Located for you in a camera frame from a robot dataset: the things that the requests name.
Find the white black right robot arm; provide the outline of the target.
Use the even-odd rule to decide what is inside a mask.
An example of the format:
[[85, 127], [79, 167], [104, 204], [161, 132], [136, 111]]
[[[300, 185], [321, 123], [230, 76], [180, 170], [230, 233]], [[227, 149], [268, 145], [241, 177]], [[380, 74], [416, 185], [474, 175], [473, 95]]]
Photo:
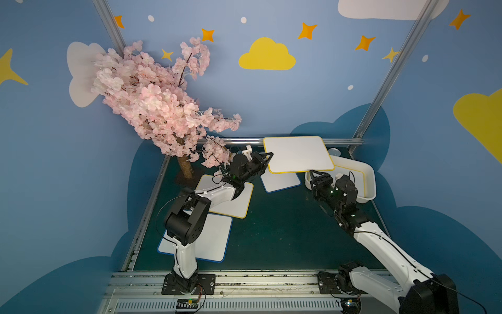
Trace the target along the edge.
[[455, 283], [417, 262], [358, 208], [354, 179], [348, 175], [334, 179], [311, 170], [305, 181], [313, 198], [327, 205], [325, 212], [394, 278], [390, 281], [359, 262], [350, 262], [340, 266], [333, 278], [337, 290], [351, 296], [367, 293], [395, 313], [459, 313]]

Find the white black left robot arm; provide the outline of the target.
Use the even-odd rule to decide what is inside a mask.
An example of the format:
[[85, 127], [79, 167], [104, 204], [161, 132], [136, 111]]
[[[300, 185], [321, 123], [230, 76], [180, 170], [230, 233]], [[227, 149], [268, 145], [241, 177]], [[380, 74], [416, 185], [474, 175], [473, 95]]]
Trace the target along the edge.
[[241, 153], [233, 157], [221, 180], [203, 190], [184, 188], [170, 202], [173, 204], [163, 219], [162, 238], [174, 247], [174, 278], [188, 283], [197, 279], [195, 245], [212, 207], [236, 200], [245, 183], [265, 173], [273, 153]]

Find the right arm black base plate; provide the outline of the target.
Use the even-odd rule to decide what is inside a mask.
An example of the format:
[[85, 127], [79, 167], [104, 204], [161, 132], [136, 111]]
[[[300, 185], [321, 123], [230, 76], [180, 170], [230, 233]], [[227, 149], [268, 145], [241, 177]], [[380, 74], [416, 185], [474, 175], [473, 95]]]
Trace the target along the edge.
[[320, 294], [347, 294], [357, 296], [364, 293], [363, 290], [355, 288], [347, 272], [319, 272], [317, 274], [318, 288]]

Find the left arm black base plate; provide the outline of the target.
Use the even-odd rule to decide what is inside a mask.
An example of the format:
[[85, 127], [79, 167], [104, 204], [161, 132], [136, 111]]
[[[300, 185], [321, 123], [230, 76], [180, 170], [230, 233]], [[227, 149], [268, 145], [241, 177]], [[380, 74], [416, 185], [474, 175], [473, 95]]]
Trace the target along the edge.
[[171, 272], [166, 275], [162, 285], [162, 295], [213, 295], [216, 285], [215, 274], [193, 274], [192, 277], [184, 279]]

